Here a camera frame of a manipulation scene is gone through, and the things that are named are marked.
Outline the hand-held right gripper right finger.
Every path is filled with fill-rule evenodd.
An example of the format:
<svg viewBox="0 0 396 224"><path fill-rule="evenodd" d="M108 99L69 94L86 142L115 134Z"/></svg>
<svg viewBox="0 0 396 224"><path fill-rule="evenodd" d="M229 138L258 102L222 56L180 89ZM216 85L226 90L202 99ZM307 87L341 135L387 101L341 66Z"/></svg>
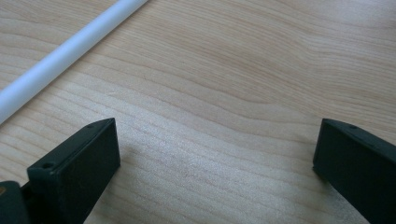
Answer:
<svg viewBox="0 0 396 224"><path fill-rule="evenodd" d="M339 120L321 122L313 169L371 224L396 224L396 146Z"/></svg>

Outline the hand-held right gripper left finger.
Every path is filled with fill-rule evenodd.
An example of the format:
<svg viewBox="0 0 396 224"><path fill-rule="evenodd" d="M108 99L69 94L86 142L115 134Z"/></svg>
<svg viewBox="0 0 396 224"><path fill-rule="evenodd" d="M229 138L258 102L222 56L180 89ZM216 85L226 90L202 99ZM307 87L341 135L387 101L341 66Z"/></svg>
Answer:
<svg viewBox="0 0 396 224"><path fill-rule="evenodd" d="M91 123L27 168L33 224L82 224L120 167L116 121Z"/></svg>

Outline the white plastic tube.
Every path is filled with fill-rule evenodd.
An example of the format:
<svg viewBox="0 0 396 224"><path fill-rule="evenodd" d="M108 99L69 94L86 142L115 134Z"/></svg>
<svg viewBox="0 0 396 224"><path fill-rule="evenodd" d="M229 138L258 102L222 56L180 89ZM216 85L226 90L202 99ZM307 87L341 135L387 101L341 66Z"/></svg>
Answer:
<svg viewBox="0 0 396 224"><path fill-rule="evenodd" d="M118 0L0 91L0 125L148 0Z"/></svg>

